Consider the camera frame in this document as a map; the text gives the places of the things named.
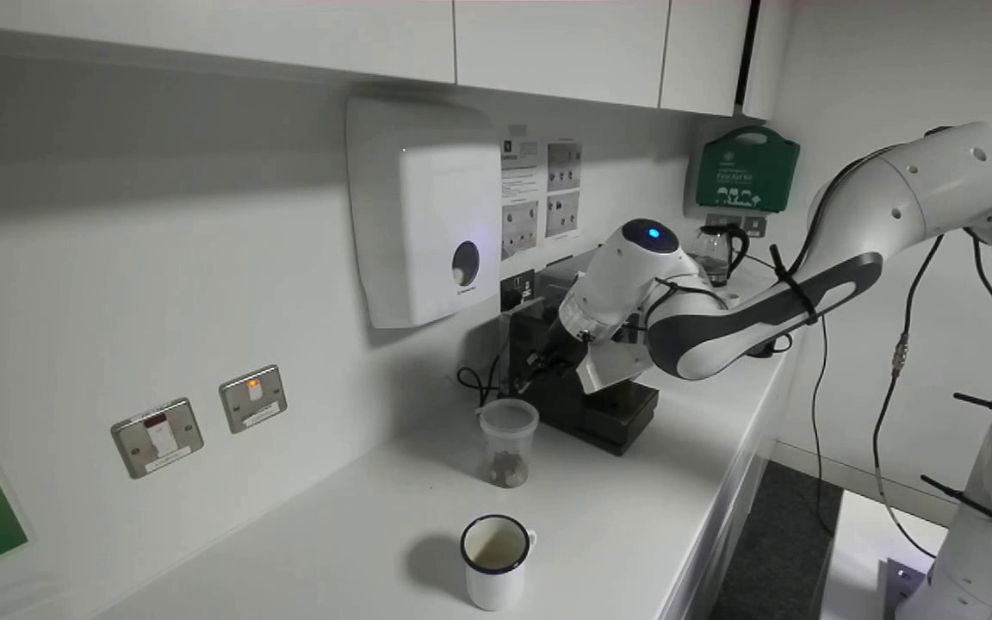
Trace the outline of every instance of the counter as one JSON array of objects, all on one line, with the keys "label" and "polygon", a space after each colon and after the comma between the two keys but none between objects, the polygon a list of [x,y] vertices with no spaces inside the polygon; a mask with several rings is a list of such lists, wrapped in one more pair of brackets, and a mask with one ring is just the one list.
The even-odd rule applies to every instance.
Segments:
[{"label": "counter", "polygon": [[488,510],[538,535],[526,597],[501,618],[690,614],[743,524],[787,365],[743,357],[705,384],[647,376],[657,417],[624,459],[541,426],[519,490],[477,474],[473,414],[430,414],[105,620],[488,618],[470,606],[454,547]]}]

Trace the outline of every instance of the light switch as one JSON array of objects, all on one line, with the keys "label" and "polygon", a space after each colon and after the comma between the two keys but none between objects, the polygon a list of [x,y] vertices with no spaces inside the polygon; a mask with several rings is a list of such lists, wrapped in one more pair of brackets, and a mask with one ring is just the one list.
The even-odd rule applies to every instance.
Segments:
[{"label": "light switch", "polygon": [[202,449],[189,399],[113,425],[113,442],[131,480],[144,480]]},{"label": "light switch", "polygon": [[264,365],[260,373],[221,384],[221,403],[235,433],[282,414],[285,388],[278,365]]}]

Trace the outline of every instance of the white kitchen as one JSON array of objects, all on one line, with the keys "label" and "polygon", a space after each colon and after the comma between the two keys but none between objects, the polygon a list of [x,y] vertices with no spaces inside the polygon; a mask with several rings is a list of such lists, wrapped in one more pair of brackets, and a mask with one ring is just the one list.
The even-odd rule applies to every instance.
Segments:
[{"label": "white kitchen", "polygon": [[[774,210],[695,195],[743,130]],[[578,357],[512,384],[541,307]],[[600,449],[547,407],[615,365]],[[512,490],[485,396],[541,414]],[[728,620],[764,469],[843,492],[812,618],[883,618],[884,554],[953,565],[896,618],[992,618],[992,3],[0,0],[0,620]]]}]

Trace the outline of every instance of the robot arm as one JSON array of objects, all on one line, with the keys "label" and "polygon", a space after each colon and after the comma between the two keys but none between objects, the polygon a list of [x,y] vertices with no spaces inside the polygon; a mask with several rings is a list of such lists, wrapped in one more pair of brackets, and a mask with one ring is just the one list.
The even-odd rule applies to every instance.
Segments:
[{"label": "robot arm", "polygon": [[[737,363],[763,342],[797,330],[805,319],[873,288],[892,256],[936,237],[951,229],[988,223],[992,214],[992,123],[935,130],[920,140],[875,153],[848,166],[816,207],[805,249],[790,270],[790,283],[764,288],[737,307],[716,302],[692,260],[661,223],[638,222],[615,236],[586,277],[565,295],[557,318],[572,337],[588,342],[578,370],[586,394],[638,376],[631,356],[626,376],[597,379],[600,345],[631,318],[643,315],[647,357],[679,379],[705,379]],[[669,278],[682,293],[651,302],[655,283]]]}]

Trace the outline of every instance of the wall-mounted box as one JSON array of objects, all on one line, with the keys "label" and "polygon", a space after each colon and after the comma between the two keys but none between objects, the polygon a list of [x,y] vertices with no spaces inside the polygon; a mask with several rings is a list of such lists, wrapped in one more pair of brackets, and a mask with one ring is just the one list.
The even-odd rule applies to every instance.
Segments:
[{"label": "wall-mounted box", "polygon": [[419,327],[501,286],[501,138],[470,107],[347,107],[360,277],[374,327]]}]

